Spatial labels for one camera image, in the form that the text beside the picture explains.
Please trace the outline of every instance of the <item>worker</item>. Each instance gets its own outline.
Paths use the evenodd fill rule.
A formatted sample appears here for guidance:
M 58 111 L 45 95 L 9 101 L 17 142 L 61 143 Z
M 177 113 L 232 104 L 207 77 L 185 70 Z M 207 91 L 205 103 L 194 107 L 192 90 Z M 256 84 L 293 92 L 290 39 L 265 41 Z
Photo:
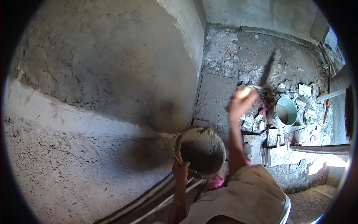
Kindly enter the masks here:
M 173 208 L 168 224 L 285 224 L 290 212 L 290 200 L 275 179 L 262 165 L 248 164 L 245 151 L 250 145 L 242 142 L 240 119 L 257 99 L 257 92 L 241 100 L 237 89 L 227 107 L 230 143 L 229 182 L 226 187 L 202 193 L 187 215 L 185 189 L 189 162 L 182 166 L 175 161 L 176 182 Z

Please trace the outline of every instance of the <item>person's left hand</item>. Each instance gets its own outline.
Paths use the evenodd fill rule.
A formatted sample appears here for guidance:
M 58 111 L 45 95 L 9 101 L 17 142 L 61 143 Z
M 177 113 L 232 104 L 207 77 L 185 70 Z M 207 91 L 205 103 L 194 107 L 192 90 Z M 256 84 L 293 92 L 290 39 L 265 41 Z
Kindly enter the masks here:
M 190 163 L 186 162 L 183 165 L 175 160 L 172 168 L 175 183 L 177 186 L 186 186 L 188 183 L 188 167 Z

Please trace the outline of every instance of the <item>bucket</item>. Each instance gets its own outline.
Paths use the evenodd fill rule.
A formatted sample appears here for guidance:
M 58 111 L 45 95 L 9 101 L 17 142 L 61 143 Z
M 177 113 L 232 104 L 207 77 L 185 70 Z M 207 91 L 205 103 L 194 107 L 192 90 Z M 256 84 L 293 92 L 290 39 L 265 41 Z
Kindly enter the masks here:
M 276 128 L 288 128 L 295 124 L 297 107 L 288 97 L 278 99 L 267 114 L 267 122 Z
M 195 127 L 180 134 L 173 143 L 180 162 L 190 162 L 188 172 L 197 179 L 213 178 L 226 158 L 222 139 L 209 127 Z

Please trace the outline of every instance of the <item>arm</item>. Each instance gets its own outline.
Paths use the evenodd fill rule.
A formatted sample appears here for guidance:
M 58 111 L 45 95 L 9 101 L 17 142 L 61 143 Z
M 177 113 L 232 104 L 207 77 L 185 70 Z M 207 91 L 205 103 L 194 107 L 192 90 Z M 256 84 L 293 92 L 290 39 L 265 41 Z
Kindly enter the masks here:
M 173 199 L 173 209 L 170 212 L 168 224 L 179 224 L 187 216 L 187 198 L 185 195 L 185 189 L 188 183 L 189 164 L 189 162 L 186 162 L 181 166 L 177 160 L 174 162 L 172 170 L 176 186 Z
M 226 110 L 229 112 L 230 143 L 229 143 L 229 178 L 243 166 L 247 165 L 247 158 L 243 150 L 243 142 L 239 123 L 241 117 L 250 109 L 257 99 L 257 92 L 251 90 L 250 95 L 240 99 L 241 90 L 237 89 L 231 97 Z

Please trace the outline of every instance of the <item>concrete wall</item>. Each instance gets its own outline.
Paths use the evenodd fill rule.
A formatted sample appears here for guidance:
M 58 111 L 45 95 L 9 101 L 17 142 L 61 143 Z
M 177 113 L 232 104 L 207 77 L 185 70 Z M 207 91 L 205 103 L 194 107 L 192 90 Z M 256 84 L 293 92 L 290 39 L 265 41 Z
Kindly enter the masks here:
M 171 172 L 204 32 L 191 0 L 46 1 L 5 91 L 6 141 L 43 223 L 93 223 Z
M 318 11 L 312 0 L 203 0 L 203 3 L 207 21 L 210 23 L 259 27 L 289 34 L 314 44 L 320 41 L 315 39 L 319 36 L 319 31 L 314 37 L 310 36 Z

